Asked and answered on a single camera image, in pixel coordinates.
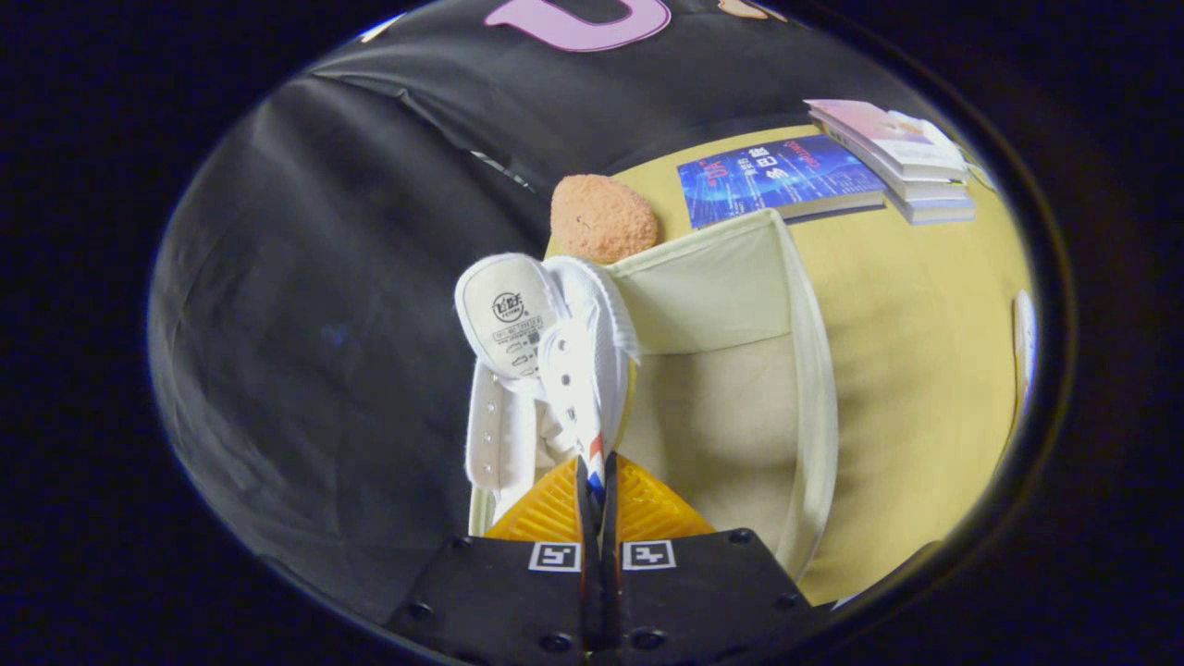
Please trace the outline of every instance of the orange plush toy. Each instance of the orange plush toy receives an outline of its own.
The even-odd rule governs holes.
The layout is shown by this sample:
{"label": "orange plush toy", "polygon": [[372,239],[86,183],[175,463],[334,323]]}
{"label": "orange plush toy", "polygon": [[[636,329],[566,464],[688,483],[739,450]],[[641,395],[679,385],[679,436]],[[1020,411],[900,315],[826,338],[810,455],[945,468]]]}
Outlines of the orange plush toy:
{"label": "orange plush toy", "polygon": [[658,224],[645,199],[605,175],[568,175],[551,199],[551,235],[570,254],[613,263],[652,248]]}

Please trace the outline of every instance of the table surface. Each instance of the table surface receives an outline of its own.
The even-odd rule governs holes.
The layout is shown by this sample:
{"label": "table surface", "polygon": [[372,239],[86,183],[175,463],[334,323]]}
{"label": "table surface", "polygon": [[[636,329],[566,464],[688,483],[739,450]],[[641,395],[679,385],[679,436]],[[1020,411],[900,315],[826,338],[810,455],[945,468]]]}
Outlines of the table surface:
{"label": "table surface", "polygon": [[[733,136],[613,174],[641,193],[659,242],[691,232],[678,165],[818,134]],[[1016,403],[1012,300],[1031,292],[1018,228],[972,180],[976,219],[912,226],[892,205],[790,225],[813,282],[838,396],[838,478],[826,531],[798,582],[847,597],[944,538],[992,478]],[[548,248],[549,254],[560,248]]]}

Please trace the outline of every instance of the white book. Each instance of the white book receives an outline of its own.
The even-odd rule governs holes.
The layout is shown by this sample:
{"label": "white book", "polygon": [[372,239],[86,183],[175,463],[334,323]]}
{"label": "white book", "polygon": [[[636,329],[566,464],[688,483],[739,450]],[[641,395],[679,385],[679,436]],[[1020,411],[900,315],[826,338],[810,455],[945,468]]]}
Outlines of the white book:
{"label": "white book", "polygon": [[974,219],[974,199],[969,196],[960,199],[931,199],[924,201],[902,201],[892,192],[884,192],[884,198],[892,201],[900,214],[909,224],[938,224],[942,222],[970,222]]}
{"label": "white book", "polygon": [[905,180],[967,178],[961,152],[937,126],[854,100],[806,100],[811,114],[864,145]]}
{"label": "white book", "polygon": [[906,180],[901,178],[896,172],[892,169],[890,166],[884,164],[880,158],[873,154],[871,149],[863,143],[858,135],[847,135],[842,132],[836,130],[831,124],[829,124],[822,117],[815,115],[813,111],[810,115],[818,123],[818,128],[830,136],[844,148],[851,152],[852,155],[860,159],[863,164],[868,166],[880,178],[883,180],[884,185],[889,190],[896,193],[897,197],[906,201],[915,201],[922,199],[955,199],[966,194],[966,180],[958,180],[953,178],[914,178]]}

